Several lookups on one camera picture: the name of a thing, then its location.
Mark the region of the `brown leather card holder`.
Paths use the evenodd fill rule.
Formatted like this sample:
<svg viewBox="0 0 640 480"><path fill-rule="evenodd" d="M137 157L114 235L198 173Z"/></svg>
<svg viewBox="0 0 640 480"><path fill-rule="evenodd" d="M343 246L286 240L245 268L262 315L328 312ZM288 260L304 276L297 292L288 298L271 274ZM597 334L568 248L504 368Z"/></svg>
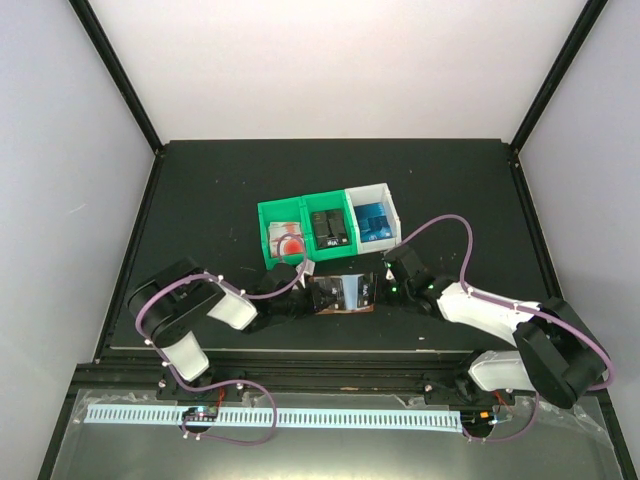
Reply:
<svg viewBox="0 0 640 480"><path fill-rule="evenodd" d="M357 286L358 286L358 277L362 274L348 274L348 275L328 275L328 276L341 276L344 282L344 293L345 293L345 303L346 308L343 311L322 311L317 312L316 314L355 314L355 313L368 313L375 309L375 305L373 309L370 310L358 310L357 309Z"/></svg>

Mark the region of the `black vip card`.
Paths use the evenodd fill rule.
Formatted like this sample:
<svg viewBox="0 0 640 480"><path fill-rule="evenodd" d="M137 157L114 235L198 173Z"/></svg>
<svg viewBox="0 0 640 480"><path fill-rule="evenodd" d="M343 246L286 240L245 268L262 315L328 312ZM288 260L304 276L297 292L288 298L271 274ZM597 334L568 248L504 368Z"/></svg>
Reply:
<svg viewBox="0 0 640 480"><path fill-rule="evenodd" d="M374 308L376 297L376 275L362 274L358 277L357 309L370 310Z"/></svg>
<svg viewBox="0 0 640 480"><path fill-rule="evenodd" d="M314 276L309 280L311 298L317 312L343 311L346 308L341 276Z"/></svg>

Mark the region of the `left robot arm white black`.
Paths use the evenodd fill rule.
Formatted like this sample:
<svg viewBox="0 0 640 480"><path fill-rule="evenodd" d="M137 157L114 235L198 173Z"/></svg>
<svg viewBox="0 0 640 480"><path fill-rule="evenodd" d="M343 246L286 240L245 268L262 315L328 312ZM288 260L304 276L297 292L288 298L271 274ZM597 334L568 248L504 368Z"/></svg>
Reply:
<svg viewBox="0 0 640 480"><path fill-rule="evenodd" d="M137 286L126 301L134 326L193 399L207 397L215 376L196 336L211 320L253 333L339 304L338 290L311 280L308 260L278 263L253 290L237 289L190 258L176 262Z"/></svg>

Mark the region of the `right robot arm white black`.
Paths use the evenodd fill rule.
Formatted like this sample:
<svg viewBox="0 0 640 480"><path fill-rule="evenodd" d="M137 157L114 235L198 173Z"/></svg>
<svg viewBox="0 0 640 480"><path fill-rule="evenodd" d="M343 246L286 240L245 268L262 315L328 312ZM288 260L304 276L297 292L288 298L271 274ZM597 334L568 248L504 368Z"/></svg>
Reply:
<svg viewBox="0 0 640 480"><path fill-rule="evenodd" d="M383 261L420 313L483 331L511 346L479 354L457 374L454 388L461 400L476 403L492 391L520 390L569 409L608 375L610 357L566 301L517 301L434 276L407 245L388 251Z"/></svg>

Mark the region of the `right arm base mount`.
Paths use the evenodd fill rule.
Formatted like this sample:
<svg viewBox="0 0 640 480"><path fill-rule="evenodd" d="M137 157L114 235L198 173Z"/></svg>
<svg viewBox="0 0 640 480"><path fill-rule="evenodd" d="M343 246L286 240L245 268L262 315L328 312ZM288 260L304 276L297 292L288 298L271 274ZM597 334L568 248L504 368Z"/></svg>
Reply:
<svg viewBox="0 0 640 480"><path fill-rule="evenodd" d="M422 391L430 401L449 405L493 406L515 404L513 394L504 390L482 390L466 373L452 370L427 371L422 375Z"/></svg>

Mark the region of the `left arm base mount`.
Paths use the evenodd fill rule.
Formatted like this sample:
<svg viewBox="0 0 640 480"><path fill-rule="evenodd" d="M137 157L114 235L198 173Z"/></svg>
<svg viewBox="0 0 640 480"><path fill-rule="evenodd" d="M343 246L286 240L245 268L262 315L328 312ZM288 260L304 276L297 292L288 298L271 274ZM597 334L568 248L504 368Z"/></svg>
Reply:
<svg viewBox="0 0 640 480"><path fill-rule="evenodd" d="M246 390L246 387L239 385L237 380L245 378L246 371L242 369L210 367L195 380L191 382L185 381L189 389L184 389L178 384L171 373L166 373L158 383L156 398L158 400L171 400L178 403L213 403L218 400L237 402L241 400L243 392ZM233 383L221 389L202 391L202 388L209 387L211 384L228 380L233 380Z"/></svg>

